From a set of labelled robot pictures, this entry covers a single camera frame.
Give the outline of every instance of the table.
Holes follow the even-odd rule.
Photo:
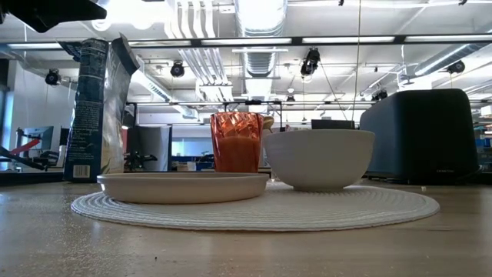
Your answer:
[[[192,232],[100,222],[97,185],[0,188],[0,276],[492,276],[492,187],[365,185],[435,198],[427,219],[336,232]]]

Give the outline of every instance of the orange glass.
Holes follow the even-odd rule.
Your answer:
[[[263,116],[253,112],[211,115],[216,172],[258,172]]]

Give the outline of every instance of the bowl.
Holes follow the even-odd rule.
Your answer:
[[[159,172],[99,175],[109,197],[141,204],[205,204],[257,197],[268,175],[256,173]]]
[[[272,171],[297,190],[332,192],[354,184],[371,162],[374,133],[305,130],[264,137]]]

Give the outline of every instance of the round placemat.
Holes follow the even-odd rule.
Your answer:
[[[98,192],[76,199],[71,209],[93,219],[173,229],[321,231],[409,222],[433,215],[439,204],[424,195],[367,186],[343,192],[297,192],[269,184],[254,199],[196,205],[139,205]]]

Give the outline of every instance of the white plate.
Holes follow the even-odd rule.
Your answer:
[[[268,175],[255,173],[121,173],[98,176],[113,199],[147,204],[200,204],[249,199],[263,193]]]

